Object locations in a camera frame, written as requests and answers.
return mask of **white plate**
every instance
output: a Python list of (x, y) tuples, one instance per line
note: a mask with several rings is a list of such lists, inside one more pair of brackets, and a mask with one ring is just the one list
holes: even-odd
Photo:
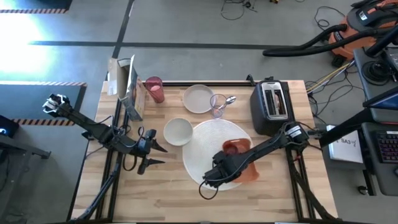
[(213, 95), (211, 88), (205, 85), (193, 85), (185, 90), (182, 102), (192, 113), (206, 113), (211, 109), (210, 98)]
[[(250, 136), (243, 129), (223, 119), (212, 119), (194, 127), (191, 141), (182, 147), (182, 161), (191, 178), (201, 184), (205, 172), (212, 168), (213, 156), (223, 150), (224, 142), (239, 138), (246, 138), (251, 142)], [(229, 190), (239, 185), (241, 183), (230, 182), (222, 184), (218, 190)], [(202, 186), (216, 190), (209, 185)]]
[(171, 119), (164, 127), (164, 139), (173, 146), (183, 146), (192, 138), (192, 124), (183, 118)]

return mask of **toaster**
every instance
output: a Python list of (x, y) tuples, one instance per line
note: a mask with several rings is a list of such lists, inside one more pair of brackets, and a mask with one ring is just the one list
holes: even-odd
[(285, 122), (293, 120), (287, 83), (276, 80), (259, 82), (250, 96), (250, 110), (258, 134), (276, 134)]

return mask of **gray floor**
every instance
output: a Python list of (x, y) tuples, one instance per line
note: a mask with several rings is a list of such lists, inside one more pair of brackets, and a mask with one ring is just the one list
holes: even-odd
[[(356, 0), (281, 0), (278, 5), (257, 0), (255, 10), (236, 21), (220, 15), (222, 0), (136, 0), (125, 42), (297, 45), (320, 32), (313, 21), (319, 6), (348, 11)], [(68, 14), (0, 14), (0, 80), (87, 82), (81, 111), (94, 118), (107, 59), (113, 47), (60, 47), (24, 45), (31, 40), (116, 42), (128, 0), (74, 0)], [(239, 6), (225, 8), (225, 16), (239, 15)], [(341, 16), (320, 11), (319, 19), (337, 23)], [(316, 80), (333, 71), (328, 53), (297, 58), (264, 58), (261, 50), (168, 49), (122, 47), (119, 58), (136, 55), (136, 70), (147, 78), (164, 80), (242, 80), (274, 76), (281, 80)], [(350, 80), (360, 86), (357, 74)], [(336, 88), (329, 86), (316, 98), (326, 101)], [(363, 93), (353, 90), (332, 102), (322, 113), (328, 123), (338, 124), (361, 109)], [(19, 139), (52, 151), (48, 161), (32, 161), (15, 205), (28, 223), (62, 222), (66, 219), (87, 141), (78, 127), (22, 126)], [(358, 222), (395, 223), (398, 198), (366, 197), (355, 190), (363, 184), (358, 170), (328, 167), (333, 196), (340, 218)]]

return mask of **clear glass cup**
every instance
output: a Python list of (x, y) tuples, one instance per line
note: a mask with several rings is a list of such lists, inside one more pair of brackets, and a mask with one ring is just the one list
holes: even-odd
[(220, 119), (226, 108), (226, 97), (222, 94), (215, 94), (210, 98), (211, 116)]
[(150, 77), (145, 81), (145, 87), (156, 103), (164, 101), (163, 82), (159, 77)]

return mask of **black hose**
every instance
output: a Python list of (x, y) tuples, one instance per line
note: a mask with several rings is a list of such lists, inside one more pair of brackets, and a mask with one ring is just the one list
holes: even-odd
[(391, 28), (387, 29), (369, 29), (362, 32), (359, 32), (355, 35), (349, 36), (344, 40), (339, 42), (335, 42), (333, 44), (328, 44), (322, 47), (317, 47), (314, 49), (304, 49), (304, 50), (292, 50), (292, 51), (269, 51), (265, 50), (262, 52), (263, 56), (266, 57), (297, 57), (297, 56), (306, 56), (306, 55), (313, 55), (319, 54), (322, 52), (326, 52), (329, 50), (336, 49), (338, 47), (342, 47), (346, 44), (354, 42), (355, 40), (359, 40), (364, 37), (372, 37), (379, 34), (385, 34), (386, 32), (390, 31)]
[(305, 44), (302, 44), (300, 46), (295, 46), (295, 47), (285, 47), (281, 49), (270, 49), (266, 50), (267, 52), (275, 52), (275, 51), (286, 51), (286, 50), (303, 50), (311, 47), (312, 45), (316, 44), (317, 42), (321, 41), (324, 37), (327, 35), (331, 34), (332, 32), (337, 32), (337, 31), (345, 31), (347, 29), (346, 24), (339, 24), (339, 25), (334, 25), (331, 26), (327, 29), (325, 29), (322, 33), (318, 34), (315, 38), (312, 40), (308, 41)]

